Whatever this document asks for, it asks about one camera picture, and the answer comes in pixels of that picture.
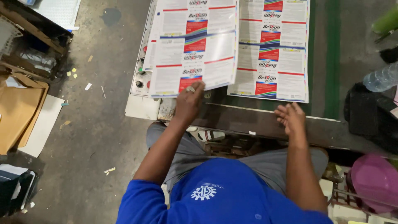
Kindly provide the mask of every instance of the metal plate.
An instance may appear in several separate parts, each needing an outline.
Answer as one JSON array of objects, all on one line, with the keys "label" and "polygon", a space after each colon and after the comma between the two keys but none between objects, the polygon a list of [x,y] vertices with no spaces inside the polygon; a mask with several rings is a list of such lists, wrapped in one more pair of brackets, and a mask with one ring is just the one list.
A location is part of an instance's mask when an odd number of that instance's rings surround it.
[{"label": "metal plate", "polygon": [[[144,34],[142,35],[141,39],[140,51],[138,52],[137,62],[135,64],[133,82],[131,83],[131,88],[130,88],[130,95],[133,96],[148,97],[149,94],[149,88],[147,87],[147,84],[148,82],[150,82],[152,72],[145,72],[143,75],[141,75],[138,73],[138,70],[140,67],[142,67],[142,62],[140,58],[145,57],[144,47],[146,47],[148,44],[149,33],[152,29],[157,3],[158,3],[157,0],[152,0],[149,6],[149,12],[146,18]],[[136,82],[141,82],[142,87],[137,86]]]}]

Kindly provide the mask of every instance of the gray pants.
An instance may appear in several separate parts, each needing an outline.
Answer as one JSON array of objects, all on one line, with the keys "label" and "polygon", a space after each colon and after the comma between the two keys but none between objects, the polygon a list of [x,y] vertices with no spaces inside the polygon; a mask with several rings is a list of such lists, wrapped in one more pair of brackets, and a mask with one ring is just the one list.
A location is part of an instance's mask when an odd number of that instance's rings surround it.
[{"label": "gray pants", "polygon": [[[148,148],[158,140],[165,129],[166,126],[162,123],[154,123],[149,126],[146,132]],[[201,163],[212,158],[217,157],[206,155],[199,142],[190,133],[185,132],[164,181],[167,184],[167,191],[170,193],[173,186],[182,177]],[[254,170],[270,188],[286,195],[286,159],[287,149],[280,149],[238,160]],[[328,165],[328,158],[324,152],[312,148],[311,159],[316,176],[320,179]]]}]

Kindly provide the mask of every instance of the hand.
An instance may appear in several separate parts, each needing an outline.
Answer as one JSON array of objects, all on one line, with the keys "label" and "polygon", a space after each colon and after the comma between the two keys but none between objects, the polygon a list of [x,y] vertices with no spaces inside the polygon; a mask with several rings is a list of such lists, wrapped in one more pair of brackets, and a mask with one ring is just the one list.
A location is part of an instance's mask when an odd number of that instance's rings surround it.
[{"label": "hand", "polygon": [[285,126],[285,133],[289,138],[305,138],[305,113],[296,102],[286,106],[279,105],[274,113],[279,116],[277,121]]},{"label": "hand", "polygon": [[172,119],[178,121],[186,128],[191,125],[199,113],[199,109],[202,105],[205,83],[198,81],[191,86],[195,89],[195,92],[184,89],[179,93],[177,97],[176,114]]}]

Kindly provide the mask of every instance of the control panel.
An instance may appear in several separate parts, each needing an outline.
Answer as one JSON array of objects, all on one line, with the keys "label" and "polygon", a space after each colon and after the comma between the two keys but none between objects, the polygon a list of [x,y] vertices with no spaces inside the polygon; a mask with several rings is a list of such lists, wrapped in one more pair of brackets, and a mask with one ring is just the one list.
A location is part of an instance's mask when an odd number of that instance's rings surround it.
[{"label": "control panel", "polygon": [[157,3],[158,3],[157,0],[151,0],[151,4],[149,6],[149,12],[148,12],[148,17],[146,18],[144,34],[142,35],[140,50],[138,53],[137,62],[135,64],[133,82],[131,83],[130,95],[133,96],[148,97],[149,94],[149,86],[150,86],[152,72],[143,71],[142,66],[145,60],[149,34],[154,22]]}]

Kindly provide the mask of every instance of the oil stain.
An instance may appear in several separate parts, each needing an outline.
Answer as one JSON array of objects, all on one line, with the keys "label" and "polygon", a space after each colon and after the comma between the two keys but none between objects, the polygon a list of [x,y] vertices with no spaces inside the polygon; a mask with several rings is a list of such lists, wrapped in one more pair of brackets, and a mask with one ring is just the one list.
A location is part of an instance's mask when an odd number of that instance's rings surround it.
[{"label": "oil stain", "polygon": [[122,18],[122,13],[116,8],[106,8],[103,10],[103,14],[100,17],[106,26],[111,26],[119,22],[120,18]]}]

